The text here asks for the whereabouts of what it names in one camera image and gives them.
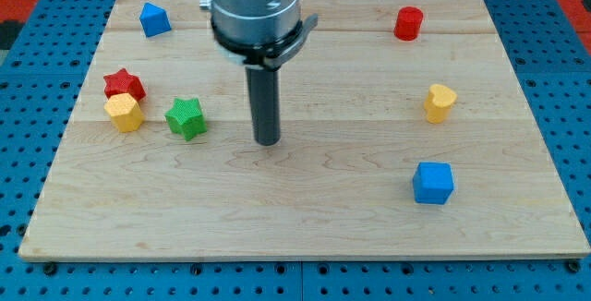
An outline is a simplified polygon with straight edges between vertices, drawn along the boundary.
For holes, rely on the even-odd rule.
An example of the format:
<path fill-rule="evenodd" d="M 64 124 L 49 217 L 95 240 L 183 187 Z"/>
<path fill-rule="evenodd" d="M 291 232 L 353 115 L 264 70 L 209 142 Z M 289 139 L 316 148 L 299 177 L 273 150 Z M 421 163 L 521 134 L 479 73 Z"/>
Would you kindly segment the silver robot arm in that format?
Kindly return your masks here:
<path fill-rule="evenodd" d="M 300 0 L 202 0 L 201 7 L 217 43 L 249 66 L 279 56 L 302 31 Z"/>

